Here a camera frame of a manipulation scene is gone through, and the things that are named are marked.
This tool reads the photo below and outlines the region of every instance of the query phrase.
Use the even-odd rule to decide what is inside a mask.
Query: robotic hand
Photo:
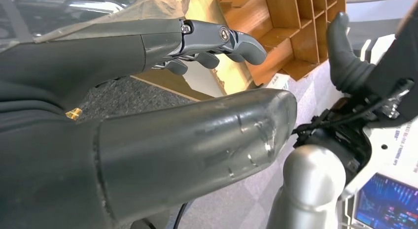
[[[66,0],[0,2],[1,26],[10,32],[0,47],[0,228],[132,222],[265,169],[292,133],[299,139],[268,227],[327,228],[337,199],[377,171],[372,163],[384,147],[375,146],[367,129],[398,126],[418,114],[411,98],[418,78],[414,20],[374,67],[350,51],[348,18],[339,14],[328,30],[331,77],[352,96],[311,124],[292,131],[296,99],[271,89],[75,123],[64,113],[109,79],[150,68],[183,74],[182,60],[213,68],[219,53],[256,65],[266,53],[246,34],[191,20],[96,24],[51,38],[50,27],[97,10],[68,16]]]

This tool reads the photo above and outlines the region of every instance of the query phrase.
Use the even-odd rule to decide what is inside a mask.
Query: black cable
[[[157,229],[148,219],[144,218],[142,221],[149,227],[149,229]]]
[[[294,129],[292,131],[292,134],[297,134],[297,133],[301,133],[301,132],[305,132],[305,131],[311,131],[311,130],[315,130],[315,129],[318,129],[318,128],[327,128],[327,127],[332,127],[332,126],[339,126],[339,125],[343,125],[343,124],[355,121],[359,118],[364,117],[369,112],[372,112],[372,111],[378,109],[379,107],[381,107],[386,102],[387,102],[386,99],[377,99],[374,102],[372,102],[370,105],[364,106],[358,112],[351,113],[349,115],[343,116],[342,118],[340,118],[338,120],[324,121],[324,122],[317,123],[317,124],[302,124],[302,125],[298,126],[296,129]]]
[[[178,214],[177,214],[177,218],[175,219],[173,229],[178,229],[178,225],[180,224],[181,217],[183,217],[186,207],[187,207],[187,202],[181,205],[180,210],[178,211]]]

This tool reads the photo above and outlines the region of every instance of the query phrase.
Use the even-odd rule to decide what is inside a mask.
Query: gray carpet
[[[298,101],[297,124],[309,122],[342,95],[331,84],[325,63],[299,82],[289,81]],[[90,91],[80,106],[81,120],[152,111],[191,102],[132,78],[111,81]],[[180,229],[265,229],[273,198],[282,185],[282,166],[295,136],[266,170],[234,185],[196,199],[186,211]],[[171,210],[171,229],[178,207]]]

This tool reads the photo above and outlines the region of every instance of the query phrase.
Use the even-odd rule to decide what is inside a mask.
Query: plastic sheet
[[[94,24],[184,17],[190,0],[0,0],[0,51]]]

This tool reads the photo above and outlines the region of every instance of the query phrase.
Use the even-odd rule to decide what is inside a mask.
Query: wooden compartment
[[[338,0],[218,0],[228,26],[250,34],[267,51],[263,64],[246,63],[257,85],[268,83],[279,71],[299,80],[324,62],[327,14],[335,16],[335,10],[345,11],[345,3],[345,0],[341,4]]]
[[[328,58],[326,39],[327,14],[324,13],[315,19],[316,40],[318,42],[319,62],[322,63]]]

